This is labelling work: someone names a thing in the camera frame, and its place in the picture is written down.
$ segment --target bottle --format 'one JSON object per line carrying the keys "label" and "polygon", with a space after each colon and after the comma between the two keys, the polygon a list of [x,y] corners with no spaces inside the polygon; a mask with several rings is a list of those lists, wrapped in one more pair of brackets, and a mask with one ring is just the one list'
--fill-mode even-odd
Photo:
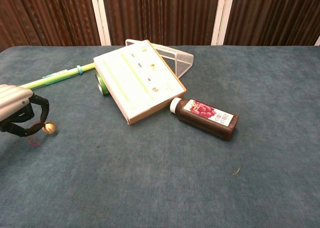
{"label": "bottle", "polygon": [[170,111],[175,113],[180,121],[224,140],[230,140],[238,122],[238,116],[193,99],[174,98],[170,104]]}

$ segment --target wooden panel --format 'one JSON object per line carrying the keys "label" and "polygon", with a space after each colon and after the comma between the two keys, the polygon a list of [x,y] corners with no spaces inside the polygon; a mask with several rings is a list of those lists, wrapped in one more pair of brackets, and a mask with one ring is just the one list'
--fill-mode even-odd
{"label": "wooden panel", "polygon": [[210,45],[218,0],[104,0],[113,45]]}
{"label": "wooden panel", "polygon": [[314,45],[320,0],[233,0],[225,45]]}
{"label": "wooden panel", "polygon": [[100,45],[91,0],[0,0],[0,51],[20,45]]}

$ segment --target small bell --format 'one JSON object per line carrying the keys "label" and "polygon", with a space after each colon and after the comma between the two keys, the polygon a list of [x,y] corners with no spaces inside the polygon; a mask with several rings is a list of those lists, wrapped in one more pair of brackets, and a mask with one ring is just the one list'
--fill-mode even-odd
{"label": "small bell", "polygon": [[57,129],[56,124],[51,121],[45,122],[44,126],[42,127],[42,131],[47,135],[51,135],[55,133],[56,129]]}

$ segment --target table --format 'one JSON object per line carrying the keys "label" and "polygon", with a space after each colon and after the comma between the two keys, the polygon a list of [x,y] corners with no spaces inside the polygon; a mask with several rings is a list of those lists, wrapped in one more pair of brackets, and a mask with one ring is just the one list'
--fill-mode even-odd
{"label": "table", "polygon": [[[11,47],[0,84],[119,47]],[[320,47],[174,48],[194,55],[185,97],[239,116],[231,140],[169,108],[127,125],[95,71],[38,88],[58,133],[0,133],[0,227],[320,227]]]}

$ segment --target bottle label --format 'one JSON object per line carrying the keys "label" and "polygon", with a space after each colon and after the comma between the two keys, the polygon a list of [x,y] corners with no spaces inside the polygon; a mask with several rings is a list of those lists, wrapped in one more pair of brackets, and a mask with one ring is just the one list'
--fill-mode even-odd
{"label": "bottle label", "polygon": [[205,117],[226,127],[229,126],[232,118],[234,117],[233,114],[229,114],[193,99],[189,100],[183,108],[189,112]]}

